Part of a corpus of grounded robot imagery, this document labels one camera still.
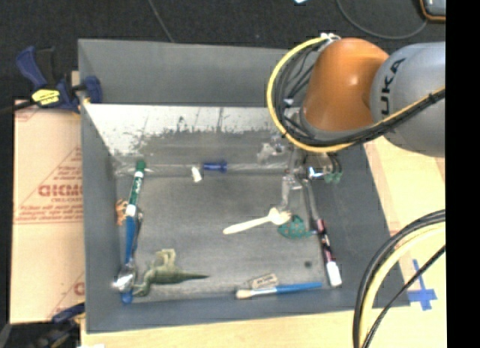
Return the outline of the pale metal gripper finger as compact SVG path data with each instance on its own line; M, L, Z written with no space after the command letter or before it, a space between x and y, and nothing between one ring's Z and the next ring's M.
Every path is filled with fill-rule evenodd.
M316 198L314 195L314 189L312 187L312 184L309 180L304 179L303 180L303 186L304 186L304 196L305 196L305 202L307 206L307 212L308 212L308 217L310 221L310 225L312 227L317 226L317 221L320 218L318 215L317 211L317 202Z
M302 197L302 186L297 179L284 175L281 182L281 201L282 209L296 209L299 206Z

